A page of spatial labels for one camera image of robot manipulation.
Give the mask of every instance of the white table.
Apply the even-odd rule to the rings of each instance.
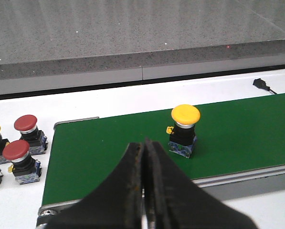
[[[33,114],[38,118],[39,129],[45,132],[49,141],[47,153],[34,156],[42,163],[42,176],[38,183],[19,185],[13,174],[7,171],[10,164],[0,165],[4,173],[0,184],[0,229],[35,228],[56,122],[168,109],[179,104],[206,104],[270,95],[252,86],[256,78],[265,80],[277,93],[285,93],[285,70],[276,70],[0,100],[0,125],[4,138],[10,141],[19,139],[20,133],[13,128],[14,121],[22,115]],[[252,217],[260,229],[285,229],[285,190],[227,200],[225,203]]]

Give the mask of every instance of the black connector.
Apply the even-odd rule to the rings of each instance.
[[[253,81],[253,85],[256,86],[259,89],[264,89],[266,91],[272,92],[274,94],[277,94],[276,92],[274,92],[269,86],[266,85],[266,82],[264,80],[262,80],[261,78],[259,79],[255,79]]]

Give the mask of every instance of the gray countertop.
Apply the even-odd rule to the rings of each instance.
[[[282,53],[285,0],[0,0],[0,80]]]

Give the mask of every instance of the green conveyor belt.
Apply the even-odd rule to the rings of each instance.
[[[160,141],[191,179],[285,164],[285,94],[197,107],[201,119],[190,159],[168,152],[171,109],[58,125],[43,205],[84,197],[114,169],[129,142],[145,137]]]

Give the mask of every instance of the red button cap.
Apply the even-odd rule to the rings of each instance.
[[[26,155],[30,145],[25,140],[17,140],[9,143],[3,150],[2,155],[7,160],[16,160]]]
[[[31,114],[27,114],[18,118],[14,123],[14,128],[19,131],[28,131],[35,127],[37,118]]]

